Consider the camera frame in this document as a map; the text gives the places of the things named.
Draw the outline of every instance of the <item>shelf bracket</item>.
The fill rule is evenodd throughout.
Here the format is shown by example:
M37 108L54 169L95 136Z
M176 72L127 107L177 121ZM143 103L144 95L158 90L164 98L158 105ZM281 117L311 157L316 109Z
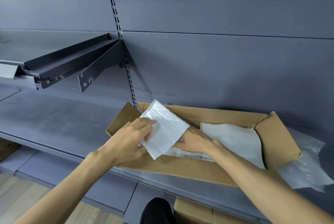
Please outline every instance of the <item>shelf bracket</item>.
M120 67L125 65L123 40L119 40L101 57L95 60L89 67L78 75L81 92L84 92L105 69L117 64Z

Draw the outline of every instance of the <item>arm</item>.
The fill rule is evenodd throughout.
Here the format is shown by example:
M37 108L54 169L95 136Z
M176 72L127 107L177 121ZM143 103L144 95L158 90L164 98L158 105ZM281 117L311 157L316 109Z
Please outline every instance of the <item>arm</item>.
M289 185L233 153L220 141L190 127L174 146L203 152L214 159L253 204L274 224L334 223L334 218L294 191Z
M24 213L15 224L63 224L93 184L109 169L140 158L146 149L138 147L148 140L154 121L136 119L124 125L98 150L88 154L82 163L52 191Z

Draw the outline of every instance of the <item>left hand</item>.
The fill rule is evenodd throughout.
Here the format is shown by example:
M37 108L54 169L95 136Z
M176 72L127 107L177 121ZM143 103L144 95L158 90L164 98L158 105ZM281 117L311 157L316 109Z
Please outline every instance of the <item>left hand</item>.
M135 121L128 122L119 129L98 152L102 155L103 162L109 170L113 166L128 163L139 159L146 153L144 146L138 144L145 139L148 141L152 134L152 125L156 121L149 118L137 118Z

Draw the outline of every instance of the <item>right hand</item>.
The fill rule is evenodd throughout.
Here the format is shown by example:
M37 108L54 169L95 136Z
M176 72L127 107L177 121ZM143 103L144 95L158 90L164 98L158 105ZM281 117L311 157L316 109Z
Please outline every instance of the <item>right hand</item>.
M220 144L219 140L211 139L199 129L190 126L181 136L181 141L174 144L174 147L191 153L208 154L212 146Z

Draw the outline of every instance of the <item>wooden floor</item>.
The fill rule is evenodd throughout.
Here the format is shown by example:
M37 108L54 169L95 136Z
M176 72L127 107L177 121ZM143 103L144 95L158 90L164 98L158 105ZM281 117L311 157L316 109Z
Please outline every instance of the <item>wooden floor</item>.
M12 224L41 199L49 188L9 173L0 173L0 223ZM66 224L121 224L122 218L80 202Z

